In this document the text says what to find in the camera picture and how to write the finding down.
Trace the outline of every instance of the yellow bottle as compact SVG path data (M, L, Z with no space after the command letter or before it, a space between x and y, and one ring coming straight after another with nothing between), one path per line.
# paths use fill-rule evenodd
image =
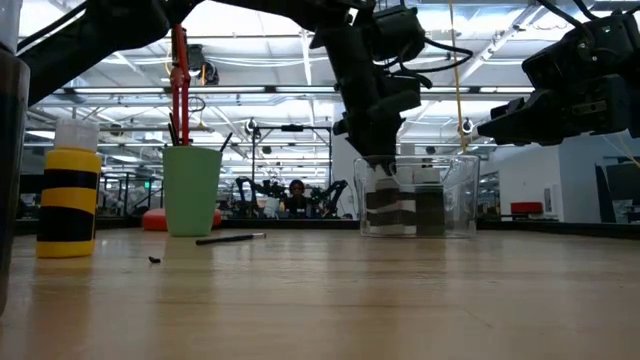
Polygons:
M98 182L102 160L96 154L99 128L60 120L55 149L47 154L36 255L69 258L93 254Z

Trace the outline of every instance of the black pen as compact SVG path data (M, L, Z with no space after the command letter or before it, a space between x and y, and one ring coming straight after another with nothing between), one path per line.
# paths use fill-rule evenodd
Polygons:
M217 238L217 239L201 239L196 240L196 245L209 245L223 242L234 242L234 241L243 241L243 240L251 240L255 238L267 238L267 234L250 234L250 235L238 235L238 236L229 236L226 238Z

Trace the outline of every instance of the wooden table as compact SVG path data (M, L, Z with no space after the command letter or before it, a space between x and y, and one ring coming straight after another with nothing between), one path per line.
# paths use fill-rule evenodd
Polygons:
M105 231L68 260L18 238L0 359L640 359L640 242L268 234Z

